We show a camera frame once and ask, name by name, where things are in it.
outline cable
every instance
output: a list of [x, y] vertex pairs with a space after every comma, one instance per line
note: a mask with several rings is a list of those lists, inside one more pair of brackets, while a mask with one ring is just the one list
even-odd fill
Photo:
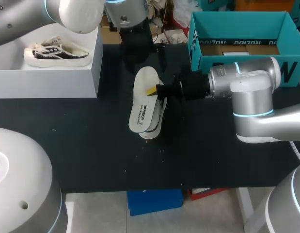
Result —
[[290, 145], [291, 145], [292, 149], [294, 150], [294, 153], [297, 155], [298, 159], [300, 160], [300, 152], [299, 152], [299, 150], [296, 148], [294, 142], [293, 142], [293, 141], [290, 141]]

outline red object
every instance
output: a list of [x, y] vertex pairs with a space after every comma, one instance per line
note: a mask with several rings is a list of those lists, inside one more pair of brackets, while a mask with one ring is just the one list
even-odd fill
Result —
[[187, 28], [183, 28], [175, 19], [174, 17], [172, 16], [172, 24], [177, 26], [178, 28], [182, 29], [184, 34], [188, 37], [188, 32], [189, 32], [189, 27]]
[[200, 199], [200, 198], [205, 198], [205, 197], [208, 197], [210, 195], [225, 191], [227, 189], [228, 188], [215, 188], [215, 189], [209, 189], [209, 191], [204, 191], [204, 192], [200, 192], [200, 193], [196, 193], [196, 194], [192, 194], [192, 191], [188, 190], [188, 194], [189, 194], [191, 200], [197, 200], [197, 199]]

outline white table leg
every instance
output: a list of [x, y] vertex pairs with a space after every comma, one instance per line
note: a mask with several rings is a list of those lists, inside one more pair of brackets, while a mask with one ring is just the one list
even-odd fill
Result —
[[253, 211], [248, 188], [237, 189], [237, 197], [242, 213], [245, 233], [258, 233], [266, 223], [265, 205], [271, 191], [272, 189], [266, 193], [259, 206], [256, 208], [256, 210]]

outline robotic arm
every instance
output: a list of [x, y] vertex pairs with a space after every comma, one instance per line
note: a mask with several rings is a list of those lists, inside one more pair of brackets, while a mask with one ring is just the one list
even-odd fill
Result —
[[103, 6], [102, 0], [0, 0], [0, 45], [51, 23], [90, 33], [99, 26]]
[[186, 100], [232, 97], [236, 135], [246, 143], [300, 141], [300, 104], [273, 110], [272, 92], [281, 72], [273, 57], [215, 66], [179, 75], [173, 84], [157, 85], [159, 99], [176, 96]]

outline teal cardboard box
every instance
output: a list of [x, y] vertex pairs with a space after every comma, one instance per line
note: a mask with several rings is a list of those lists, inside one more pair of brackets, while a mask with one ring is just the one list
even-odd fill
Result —
[[281, 86], [300, 81], [300, 33], [286, 12], [194, 12], [189, 31], [189, 55], [193, 71], [208, 73], [212, 66], [260, 59], [268, 55], [203, 56], [200, 44], [276, 45]]
[[300, 0], [294, 1], [290, 15], [295, 25], [300, 27]]
[[232, 3], [231, 0], [197, 0], [203, 11], [217, 11], [219, 7]]

